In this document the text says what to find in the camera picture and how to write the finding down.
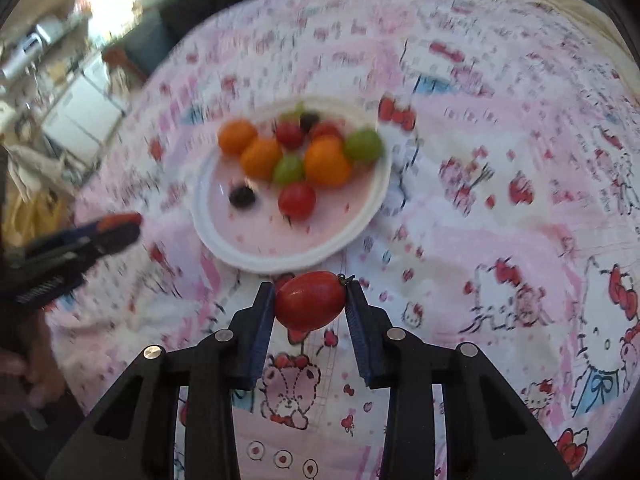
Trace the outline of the person's left hand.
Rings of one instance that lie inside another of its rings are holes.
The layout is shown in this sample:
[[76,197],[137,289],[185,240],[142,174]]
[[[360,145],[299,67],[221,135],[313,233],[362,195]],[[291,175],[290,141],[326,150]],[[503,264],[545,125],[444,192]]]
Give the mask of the person's left hand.
[[39,310],[14,330],[21,351],[1,348],[1,378],[15,379],[20,388],[1,386],[1,418],[6,419],[25,408],[43,408],[56,402],[65,392],[66,381],[58,368],[50,327]]

